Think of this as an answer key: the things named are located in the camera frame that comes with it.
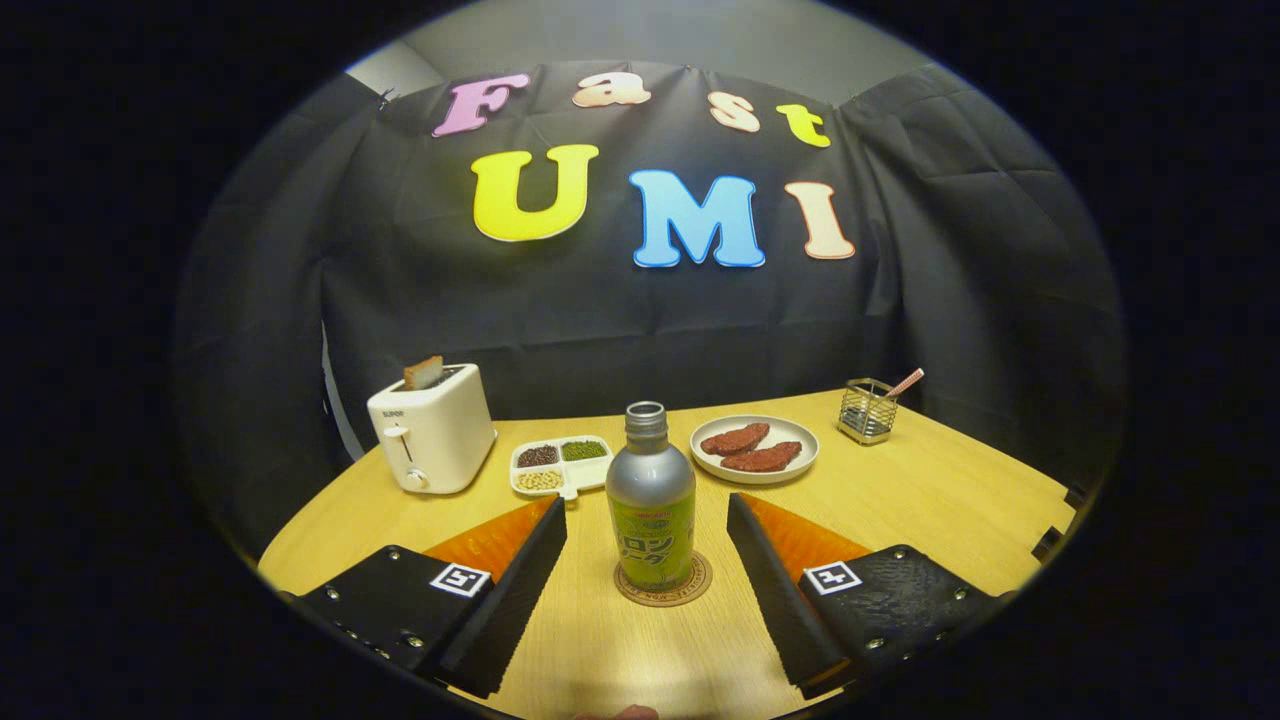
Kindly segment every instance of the green beans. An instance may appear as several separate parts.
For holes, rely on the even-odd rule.
[[[561,446],[561,451],[564,454],[564,460],[586,460],[608,455],[604,446],[594,441],[566,442]]]

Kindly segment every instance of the aluminum bottle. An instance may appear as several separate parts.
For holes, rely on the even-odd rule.
[[[662,404],[628,405],[625,423],[627,446],[604,482],[622,571],[640,589],[675,589],[694,570],[694,468],[667,441]]]

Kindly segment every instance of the yellow letter u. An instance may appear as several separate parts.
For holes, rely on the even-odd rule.
[[[526,213],[516,204],[520,169],[534,156],[524,150],[495,152],[471,163],[476,174],[476,228],[504,242],[541,240],[559,234],[586,210],[586,164],[600,154],[594,145],[559,145],[547,158],[559,165],[556,202],[545,210]]]

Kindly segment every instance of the white plate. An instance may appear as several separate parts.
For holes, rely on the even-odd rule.
[[[727,433],[730,430],[736,430],[739,428],[745,428],[751,423],[769,424],[769,433],[764,436],[760,445],[755,446],[756,450],[773,447],[780,442],[799,442],[800,455],[796,455],[795,460],[776,473],[748,473],[744,470],[721,468],[721,460],[724,459],[722,455],[709,455],[703,452],[701,445],[704,439],[721,433]],[[735,483],[767,486],[790,480],[791,478],[808,470],[809,465],[813,465],[813,461],[818,457],[818,438],[805,429],[804,425],[799,425],[791,420],[783,420],[782,418],[772,418],[769,415],[730,415],[727,418],[719,418],[709,423],[704,423],[700,428],[694,430],[694,434],[689,438],[689,452],[695,460],[698,460],[698,464],[701,465],[704,470],[717,478]]]
[[[566,442],[582,442],[593,441],[598,442],[604,447],[604,457],[588,457],[586,460],[564,460],[563,451],[561,447]],[[529,468],[517,468],[516,461],[520,460],[520,454],[531,448],[541,447],[549,445],[556,448],[556,456],[558,460],[556,462],[548,462],[547,465],[530,465]],[[604,442],[604,438],[599,436],[572,436],[572,437],[558,437],[550,439],[540,439],[535,442],[526,442],[516,450],[511,451],[511,489],[518,492],[520,495],[561,495],[564,500],[573,500],[577,497],[577,492],[582,489],[598,488],[604,484],[604,478],[609,473],[609,462],[613,462],[613,450],[609,448],[609,443]],[[522,489],[516,484],[516,478],[525,473],[544,473],[547,470],[556,470],[564,478],[564,484],[558,488],[549,489]]]

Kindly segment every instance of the wooden table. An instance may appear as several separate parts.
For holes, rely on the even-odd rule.
[[[822,448],[813,468],[777,487],[736,486],[694,465],[694,547],[709,560],[713,580],[705,594],[678,607],[644,607],[613,587],[617,553],[604,488],[586,491],[568,506],[568,541],[502,689],[477,702],[563,720],[576,712],[612,716],[631,703],[655,707],[663,720],[750,720],[809,705],[782,674],[724,530],[728,495],[736,491],[872,550],[911,544],[991,594],[1015,589],[1037,571],[1032,547],[1050,525],[1066,530],[1074,515],[1061,484],[906,409],[899,410],[888,442],[861,447],[836,428],[841,395],[671,411],[671,441],[686,455],[698,425],[731,414],[794,420],[818,436]],[[274,587],[302,594],[385,544],[426,548],[512,510],[526,502],[507,478],[511,452],[521,443],[596,434],[614,451],[626,445],[621,415],[494,424],[493,451],[475,482],[454,496],[402,491],[381,448],[369,452],[280,530],[260,573]]]

